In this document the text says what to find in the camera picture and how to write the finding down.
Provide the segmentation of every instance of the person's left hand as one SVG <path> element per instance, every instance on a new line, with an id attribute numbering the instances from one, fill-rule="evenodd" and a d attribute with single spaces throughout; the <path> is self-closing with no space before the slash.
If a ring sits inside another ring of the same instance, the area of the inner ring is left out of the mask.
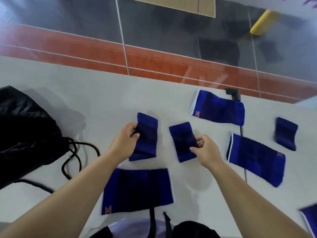
<path id="1" fill-rule="evenodd" d="M 135 149 L 137 140 L 140 137 L 140 134 L 135 134 L 135 130 L 133 130 L 137 125 L 137 123 L 126 124 L 110 144 L 107 153 L 116 159 L 115 161 L 118 165 L 129 158 Z"/>

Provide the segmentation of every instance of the dark blue cloth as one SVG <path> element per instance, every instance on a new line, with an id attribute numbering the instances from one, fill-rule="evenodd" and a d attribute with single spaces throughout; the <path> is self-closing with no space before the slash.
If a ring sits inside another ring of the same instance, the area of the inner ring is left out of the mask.
<path id="1" fill-rule="evenodd" d="M 144 160 L 156 157 L 158 141 L 158 120 L 149 115 L 138 113 L 138 125 L 135 129 L 140 134 L 129 161 Z"/>
<path id="2" fill-rule="evenodd" d="M 317 237 L 317 204 L 300 209 L 300 211 L 306 217 L 311 231 L 313 232 L 315 237 Z"/>
<path id="3" fill-rule="evenodd" d="M 173 138 L 179 162 L 196 158 L 196 155 L 189 150 L 190 147 L 198 148 L 196 138 L 189 122 L 169 127 Z"/>
<path id="4" fill-rule="evenodd" d="M 278 117 L 275 124 L 275 141 L 276 143 L 296 151 L 295 135 L 298 125 Z"/>
<path id="5" fill-rule="evenodd" d="M 103 194 L 101 214 L 132 212 L 172 204 L 168 169 L 116 168 Z"/>
<path id="6" fill-rule="evenodd" d="M 204 90 L 199 90 L 191 114 L 216 123 L 244 125 L 245 111 L 242 102 L 219 98 Z"/>
<path id="7" fill-rule="evenodd" d="M 285 155 L 254 140 L 232 134 L 229 162 L 278 187 L 284 176 Z"/>

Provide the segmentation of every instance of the white table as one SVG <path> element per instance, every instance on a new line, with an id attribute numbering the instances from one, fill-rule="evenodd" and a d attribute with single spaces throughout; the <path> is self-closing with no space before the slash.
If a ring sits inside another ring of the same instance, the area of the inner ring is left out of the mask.
<path id="1" fill-rule="evenodd" d="M 137 121 L 138 112 L 156 117 L 157 157 L 136 162 L 126 160 L 120 165 L 126 169 L 170 169 L 175 203 L 156 208 L 156 218 L 164 220 L 163 211 L 167 211 L 174 224 L 194 220 L 215 229 L 221 236 L 241 236 L 214 178 L 197 159 L 180 164 L 169 133 L 169 126 L 189 121 L 194 134 L 209 135 L 223 155 L 229 133 L 240 133 L 233 124 L 213 123 L 189 115 L 198 87 L 3 56 L 0 56 L 0 74 L 1 87 L 11 85 L 29 95 L 57 121 L 64 136 L 90 142 L 101 152 L 107 150 L 120 128 Z M 202 89 L 231 99 L 224 90 Z M 53 164 L 40 167 L 26 178 L 58 189 L 67 182 L 61 166 L 68 156 L 69 153 Z M 79 156 L 84 165 L 96 159 L 95 151 L 89 147 L 81 147 Z M 242 168 L 231 166 L 244 178 Z M 76 159 L 70 162 L 69 169 L 73 176 L 77 174 Z M 14 221 L 47 195 L 27 184 L 12 184 L 0 190 L 0 222 Z M 149 218 L 148 210 L 101 216 L 101 198 L 85 225 L 83 237 L 94 233 L 94 228 L 122 218 Z"/>
<path id="2" fill-rule="evenodd" d="M 307 230 L 298 209 L 317 202 L 317 109 L 249 96 L 241 99 L 246 109 L 244 136 L 286 155 L 284 178 L 278 188 L 249 171 L 248 184 Z M 297 151 L 274 141 L 277 117 L 298 124 Z"/>

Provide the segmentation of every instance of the black clamp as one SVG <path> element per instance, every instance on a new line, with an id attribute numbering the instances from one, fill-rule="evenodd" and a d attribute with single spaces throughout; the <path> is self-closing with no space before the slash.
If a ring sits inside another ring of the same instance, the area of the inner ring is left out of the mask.
<path id="1" fill-rule="evenodd" d="M 232 96 L 232 100 L 234 101 L 241 101 L 241 96 L 238 89 L 235 88 L 225 88 L 226 94 Z"/>

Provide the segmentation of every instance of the gray tile floor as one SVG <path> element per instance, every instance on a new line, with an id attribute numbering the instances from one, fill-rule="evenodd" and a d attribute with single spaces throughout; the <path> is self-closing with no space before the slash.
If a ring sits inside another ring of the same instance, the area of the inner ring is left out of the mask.
<path id="1" fill-rule="evenodd" d="M 125 44 L 317 81 L 317 21 L 282 15 L 253 49 L 249 29 L 263 9 L 216 0 L 210 18 L 118 2 Z M 0 20 L 122 43 L 115 0 L 0 0 Z"/>

